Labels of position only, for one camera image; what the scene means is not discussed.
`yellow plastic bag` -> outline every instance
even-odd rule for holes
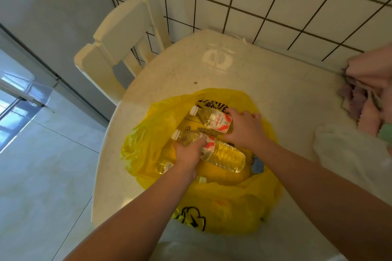
[[[221,111],[234,107],[238,111],[258,113],[248,95],[230,89],[209,88],[152,104],[144,120],[127,136],[121,151],[128,172],[144,189],[160,177],[154,171],[159,156],[175,160],[170,139],[174,130],[195,130],[202,126],[189,116],[189,110],[195,104]],[[271,125],[263,118],[262,126],[267,137],[276,141]],[[280,195],[281,184],[266,166],[263,173],[251,176],[252,153],[242,151],[247,165],[239,173],[201,161],[197,168],[199,176],[214,183],[192,183],[173,218],[201,231],[217,234],[255,231]]]

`forearm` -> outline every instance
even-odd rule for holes
[[[192,180],[192,174],[175,165],[100,225],[65,260],[147,260]]]
[[[347,258],[386,257],[392,239],[392,207],[318,163],[271,141],[259,141],[253,152]]]

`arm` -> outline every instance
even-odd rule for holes
[[[204,139],[178,143],[176,164],[84,239],[64,261],[148,260],[185,191],[196,178]]]
[[[348,180],[269,140],[260,115],[235,109],[224,138],[251,150],[277,176],[317,229],[350,260],[390,260],[392,207]]]

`hand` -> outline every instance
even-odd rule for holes
[[[233,118],[233,133],[224,134],[222,138],[232,142],[236,147],[254,151],[255,147],[264,140],[268,140],[262,127],[260,114],[251,114],[248,111],[238,113],[236,109],[226,110]]]
[[[176,150],[175,166],[181,168],[186,173],[190,173],[193,179],[196,179],[196,166],[200,161],[200,149],[206,144],[205,138],[200,138],[187,147],[184,147],[179,142],[174,142],[173,146]]]

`right hand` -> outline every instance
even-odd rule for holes
[[[233,143],[236,147],[254,151],[261,142],[267,140],[262,127],[260,114],[251,114],[248,111],[238,113],[234,108],[228,108],[226,112],[233,118],[233,133],[224,134],[222,138]]]

